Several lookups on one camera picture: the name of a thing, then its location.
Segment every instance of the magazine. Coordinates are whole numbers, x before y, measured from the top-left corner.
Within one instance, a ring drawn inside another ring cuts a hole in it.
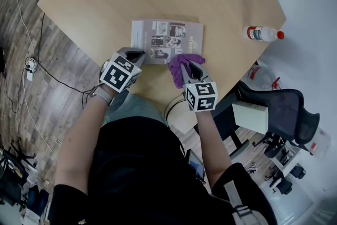
[[[132,21],[131,47],[145,52],[145,64],[168,64],[178,54],[201,55],[204,26],[164,19]]]

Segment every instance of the plastic bottle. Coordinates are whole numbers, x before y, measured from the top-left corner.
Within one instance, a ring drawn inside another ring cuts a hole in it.
[[[245,38],[251,40],[273,42],[284,39],[284,33],[268,26],[246,26],[243,30]]]
[[[245,74],[243,81],[252,90],[269,91],[280,89],[279,79],[280,77],[276,78],[269,68],[253,65]]]

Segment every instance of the black shirt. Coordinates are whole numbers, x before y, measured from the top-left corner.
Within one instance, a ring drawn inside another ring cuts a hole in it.
[[[231,180],[243,204],[276,224],[268,201],[240,163],[223,173],[212,194],[228,200],[223,185]],[[51,225],[233,224],[232,212],[230,204],[210,197],[195,179],[174,133],[157,120],[137,116],[101,128],[88,196],[56,185],[49,220]]]

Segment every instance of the laminate floor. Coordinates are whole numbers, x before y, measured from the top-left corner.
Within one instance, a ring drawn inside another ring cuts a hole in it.
[[[38,0],[19,0],[22,15],[29,29],[34,45],[39,43],[43,12],[37,6]],[[1,144],[8,149],[11,140],[22,138],[25,154],[36,153],[38,177],[50,182],[47,190],[51,193],[54,185],[56,157],[43,141],[43,138],[58,155],[60,146],[55,139],[62,141],[82,110],[81,93],[59,84],[40,67],[34,74],[33,81],[25,79],[26,98],[29,111],[36,122],[41,135],[31,120],[24,102],[23,88],[19,93],[22,70],[25,59],[32,54],[32,48],[24,25],[21,22],[16,0],[0,0],[0,46],[5,50],[7,63],[7,93],[14,101],[12,105],[5,94],[5,80],[0,78],[0,134]],[[42,29],[41,64],[60,81],[80,91],[91,89],[98,82],[100,67],[97,66],[76,44],[74,44],[47,16]],[[240,129],[239,137],[257,138],[260,135]],[[201,156],[199,136],[191,130],[187,134],[176,134],[187,148]],[[226,146],[231,152],[230,141]],[[244,165],[253,160],[259,163],[259,171],[264,172],[268,159],[262,154],[262,148],[250,149],[240,161]]]

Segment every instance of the red bottle cap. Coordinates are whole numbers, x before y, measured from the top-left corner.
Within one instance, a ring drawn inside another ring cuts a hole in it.
[[[280,40],[284,39],[284,33],[282,31],[278,31],[277,32],[277,38],[280,39]]]

